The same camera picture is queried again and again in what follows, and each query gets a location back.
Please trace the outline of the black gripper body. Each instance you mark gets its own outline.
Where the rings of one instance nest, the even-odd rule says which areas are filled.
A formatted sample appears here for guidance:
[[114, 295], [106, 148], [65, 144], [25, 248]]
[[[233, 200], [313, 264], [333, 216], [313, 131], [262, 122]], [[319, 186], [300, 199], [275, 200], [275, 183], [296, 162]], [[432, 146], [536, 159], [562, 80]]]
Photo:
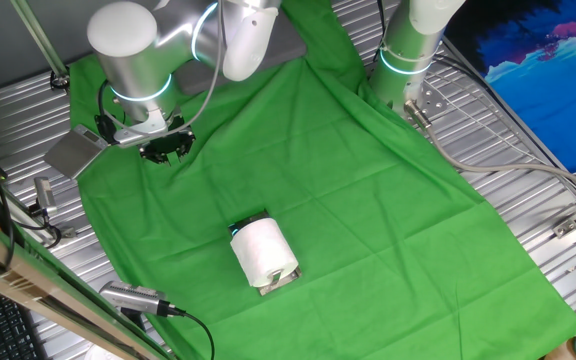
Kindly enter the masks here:
[[161, 138], [157, 138], [157, 139], [151, 140], [151, 141], [149, 141], [147, 144], [155, 144], [155, 145], [158, 145], [158, 146], [166, 146], [166, 147], [169, 147], [169, 148], [172, 150], [172, 152], [175, 152], [175, 148], [177, 147], [177, 144], [178, 144], [178, 133], [179, 133], [179, 132], [176, 132], [176, 133], [174, 133], [174, 134], [172, 134], [172, 135], [168, 135], [168, 136], [165, 136], [165, 137], [161, 137]]

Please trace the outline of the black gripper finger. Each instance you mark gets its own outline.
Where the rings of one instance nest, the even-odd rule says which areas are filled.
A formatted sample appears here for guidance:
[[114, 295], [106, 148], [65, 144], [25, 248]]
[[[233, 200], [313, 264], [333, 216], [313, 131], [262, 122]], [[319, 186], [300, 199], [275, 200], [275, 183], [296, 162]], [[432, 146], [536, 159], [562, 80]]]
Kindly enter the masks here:
[[191, 128], [186, 128], [178, 133], [178, 144], [175, 153], [179, 160], [182, 160], [191, 150], [196, 137]]
[[147, 144], [139, 148], [140, 157], [155, 164], [170, 165], [168, 154], [171, 152], [172, 150], [169, 147], [155, 144]]

